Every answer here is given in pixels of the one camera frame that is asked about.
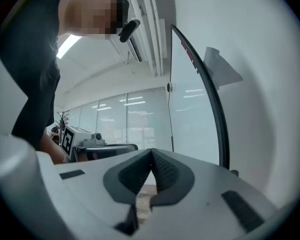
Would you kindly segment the person's left forearm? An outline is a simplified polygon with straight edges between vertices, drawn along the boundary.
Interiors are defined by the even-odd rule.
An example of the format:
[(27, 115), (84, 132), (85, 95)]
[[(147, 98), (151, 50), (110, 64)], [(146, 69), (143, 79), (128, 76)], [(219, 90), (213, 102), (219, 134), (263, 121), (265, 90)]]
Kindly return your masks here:
[(55, 165), (64, 163), (64, 152), (46, 133), (40, 140), (39, 150), (47, 153)]

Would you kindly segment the rectangular ceiling light panel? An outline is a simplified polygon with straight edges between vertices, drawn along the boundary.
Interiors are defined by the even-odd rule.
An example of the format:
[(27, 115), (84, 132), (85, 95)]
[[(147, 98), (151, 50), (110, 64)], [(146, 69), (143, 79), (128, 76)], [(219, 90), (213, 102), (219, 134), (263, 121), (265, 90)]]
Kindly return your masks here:
[(56, 57), (58, 59), (61, 59), (67, 51), (75, 44), (77, 43), (82, 37), (76, 36), (76, 35), (70, 35), (59, 47)]

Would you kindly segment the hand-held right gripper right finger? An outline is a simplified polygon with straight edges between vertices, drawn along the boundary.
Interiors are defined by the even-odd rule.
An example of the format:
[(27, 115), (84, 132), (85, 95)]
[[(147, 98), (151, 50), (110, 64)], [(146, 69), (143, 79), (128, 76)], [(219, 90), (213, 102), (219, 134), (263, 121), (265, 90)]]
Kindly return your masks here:
[(258, 190), (228, 169), (174, 152), (169, 158), (187, 165), (194, 185), (177, 204), (155, 206), (139, 229), (141, 240), (232, 240), (245, 234), (234, 213), (222, 198), (235, 191), (267, 220), (277, 208)]

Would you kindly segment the grey paper sheet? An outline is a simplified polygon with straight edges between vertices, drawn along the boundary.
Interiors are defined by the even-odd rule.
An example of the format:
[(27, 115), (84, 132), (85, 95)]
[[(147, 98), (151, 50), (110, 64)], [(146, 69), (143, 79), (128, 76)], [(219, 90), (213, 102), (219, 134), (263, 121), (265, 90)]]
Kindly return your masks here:
[(218, 49), (206, 47), (203, 64), (217, 90), (222, 86), (243, 80), (242, 76), (220, 55)]

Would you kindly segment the white ceiling pipes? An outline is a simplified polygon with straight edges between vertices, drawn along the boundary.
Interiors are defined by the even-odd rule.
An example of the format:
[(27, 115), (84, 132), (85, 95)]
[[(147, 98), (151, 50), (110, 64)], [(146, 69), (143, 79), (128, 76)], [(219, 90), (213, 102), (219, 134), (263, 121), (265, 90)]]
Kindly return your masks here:
[(132, 35), (153, 77), (170, 76), (166, 20), (160, 8), (162, 0), (128, 0), (129, 19), (140, 25)]

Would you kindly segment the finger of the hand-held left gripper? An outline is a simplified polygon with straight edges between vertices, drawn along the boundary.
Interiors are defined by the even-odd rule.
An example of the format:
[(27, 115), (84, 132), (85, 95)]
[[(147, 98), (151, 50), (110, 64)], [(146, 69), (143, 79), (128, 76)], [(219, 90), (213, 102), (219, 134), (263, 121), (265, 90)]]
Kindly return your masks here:
[(138, 151), (135, 144), (106, 144), (85, 149), (87, 159), (105, 159)]

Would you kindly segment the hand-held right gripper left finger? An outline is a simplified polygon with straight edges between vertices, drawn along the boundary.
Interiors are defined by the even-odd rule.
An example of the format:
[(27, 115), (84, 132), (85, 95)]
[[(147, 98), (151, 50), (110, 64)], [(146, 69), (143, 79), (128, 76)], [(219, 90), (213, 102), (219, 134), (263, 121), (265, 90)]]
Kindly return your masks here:
[(41, 181), (36, 235), (42, 240), (153, 240), (138, 227), (136, 194), (120, 182), (120, 171), (138, 168), (147, 150), (95, 161), (54, 165), (37, 153)]

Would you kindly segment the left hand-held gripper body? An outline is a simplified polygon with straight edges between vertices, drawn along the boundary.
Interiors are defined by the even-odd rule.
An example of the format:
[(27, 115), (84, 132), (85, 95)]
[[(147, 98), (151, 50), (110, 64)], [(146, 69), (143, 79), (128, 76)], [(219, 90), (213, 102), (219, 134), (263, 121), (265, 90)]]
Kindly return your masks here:
[(106, 141), (100, 133), (92, 133), (80, 127), (65, 126), (61, 148), (70, 162), (78, 162), (78, 151), (102, 147)]

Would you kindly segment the person in dark shirt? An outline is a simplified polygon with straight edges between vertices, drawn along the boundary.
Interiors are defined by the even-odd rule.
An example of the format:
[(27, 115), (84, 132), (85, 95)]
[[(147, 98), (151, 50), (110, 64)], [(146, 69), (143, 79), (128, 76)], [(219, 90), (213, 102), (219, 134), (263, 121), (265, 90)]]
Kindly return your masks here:
[(36, 150), (54, 122), (60, 1), (22, 0), (0, 31), (0, 59), (28, 98), (12, 134)]

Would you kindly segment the black-framed whiteboard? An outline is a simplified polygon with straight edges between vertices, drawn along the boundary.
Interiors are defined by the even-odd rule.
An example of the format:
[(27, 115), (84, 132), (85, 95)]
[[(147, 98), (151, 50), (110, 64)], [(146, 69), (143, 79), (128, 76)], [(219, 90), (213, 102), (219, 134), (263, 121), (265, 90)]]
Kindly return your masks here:
[(168, 93), (172, 150), (230, 168), (230, 141), (222, 103), (203, 60), (175, 26), (170, 27)]

